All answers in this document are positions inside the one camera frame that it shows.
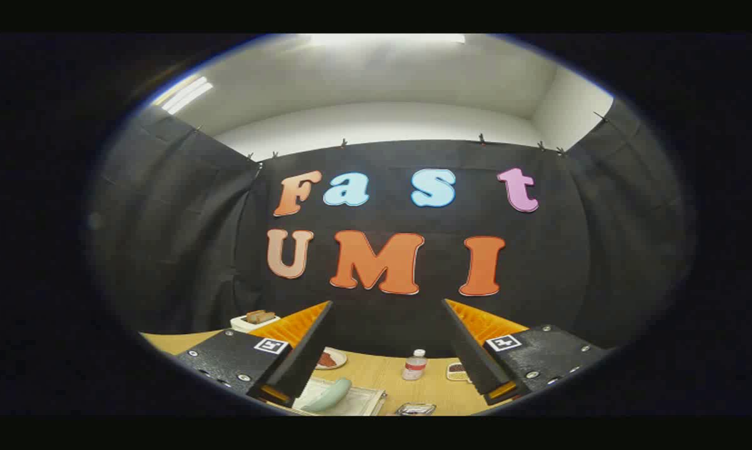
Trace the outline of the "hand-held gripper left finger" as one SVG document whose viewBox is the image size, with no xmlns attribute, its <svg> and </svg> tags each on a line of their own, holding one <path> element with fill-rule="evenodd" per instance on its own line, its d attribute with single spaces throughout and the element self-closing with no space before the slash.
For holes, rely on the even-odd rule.
<svg viewBox="0 0 752 450">
<path fill-rule="evenodd" d="M 334 314 L 328 300 L 249 333 L 224 329 L 174 359 L 236 395 L 290 407 L 324 353 Z"/>
</svg>

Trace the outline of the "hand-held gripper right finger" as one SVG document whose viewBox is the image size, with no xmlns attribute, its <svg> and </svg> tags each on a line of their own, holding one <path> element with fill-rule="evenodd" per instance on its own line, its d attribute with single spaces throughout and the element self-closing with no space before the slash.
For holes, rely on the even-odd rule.
<svg viewBox="0 0 752 450">
<path fill-rule="evenodd" d="M 552 324 L 525 327 L 450 299 L 441 307 L 454 354 L 488 405 L 547 389 L 608 355 Z"/>
</svg>

